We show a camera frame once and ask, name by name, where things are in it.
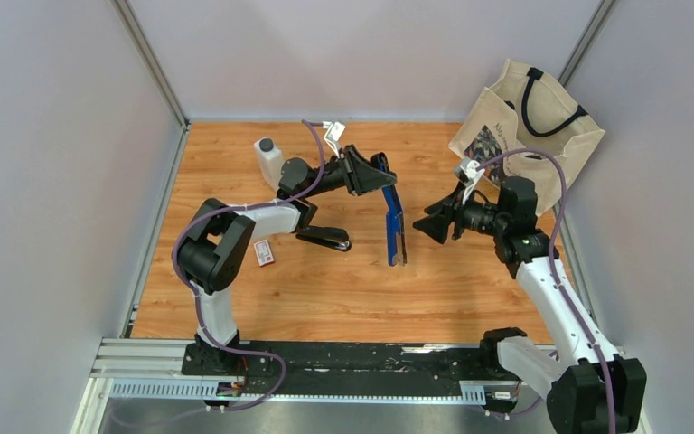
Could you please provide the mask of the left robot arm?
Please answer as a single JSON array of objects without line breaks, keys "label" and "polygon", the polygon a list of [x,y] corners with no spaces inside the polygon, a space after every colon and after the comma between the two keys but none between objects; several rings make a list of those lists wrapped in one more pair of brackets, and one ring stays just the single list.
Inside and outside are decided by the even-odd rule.
[{"label": "left robot arm", "polygon": [[353,145],[319,167],[290,158],[280,173],[276,199],[229,205],[210,198],[174,245],[173,264],[193,293],[199,320],[195,341],[187,345],[183,358],[186,375],[232,375],[243,358],[264,356],[259,350],[240,349],[231,309],[230,287],[253,240],[293,233],[301,241],[346,252],[352,247],[346,230],[312,224],[317,207],[310,197],[340,188],[362,196],[397,182],[384,154],[365,158]]}]

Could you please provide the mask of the blue stapler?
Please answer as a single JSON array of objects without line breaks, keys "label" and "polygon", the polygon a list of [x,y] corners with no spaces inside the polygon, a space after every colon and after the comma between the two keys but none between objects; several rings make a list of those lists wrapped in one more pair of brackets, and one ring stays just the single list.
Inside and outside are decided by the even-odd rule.
[{"label": "blue stapler", "polygon": [[391,267],[408,264],[404,213],[396,185],[381,189],[388,210],[385,215],[388,264]]}]

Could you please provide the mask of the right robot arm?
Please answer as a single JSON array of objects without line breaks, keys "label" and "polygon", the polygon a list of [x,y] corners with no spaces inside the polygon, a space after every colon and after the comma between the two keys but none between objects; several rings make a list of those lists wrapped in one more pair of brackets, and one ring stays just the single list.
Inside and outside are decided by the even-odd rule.
[{"label": "right robot arm", "polygon": [[495,253],[530,296],[548,329],[556,356],[543,353],[516,327],[484,334],[479,354],[483,373],[512,373],[546,403],[557,433],[631,433],[638,429],[647,374],[604,337],[572,290],[553,240],[537,227],[535,184],[511,176],[496,203],[469,195],[474,183],[459,183],[428,206],[414,229],[443,244],[464,231],[494,240]]}]

